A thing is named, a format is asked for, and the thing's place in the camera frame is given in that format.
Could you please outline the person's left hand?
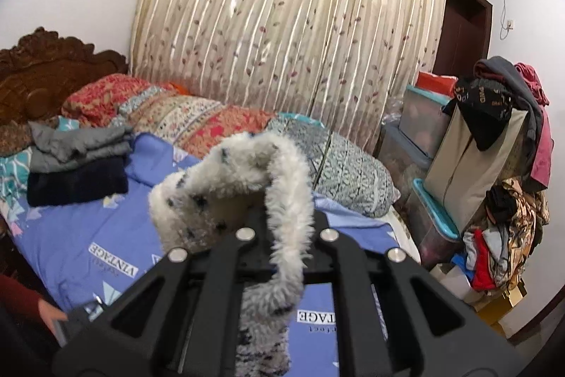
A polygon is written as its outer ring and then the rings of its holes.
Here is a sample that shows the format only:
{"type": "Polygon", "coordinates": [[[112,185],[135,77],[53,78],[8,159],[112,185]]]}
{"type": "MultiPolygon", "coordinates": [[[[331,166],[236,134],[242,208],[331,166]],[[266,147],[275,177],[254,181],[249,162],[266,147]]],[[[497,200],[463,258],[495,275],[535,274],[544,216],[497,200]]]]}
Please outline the person's left hand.
{"type": "Polygon", "coordinates": [[[55,325],[58,322],[66,322],[68,319],[67,315],[63,311],[43,299],[38,300],[37,309],[42,322],[48,327],[53,335],[55,335],[55,325]]]}

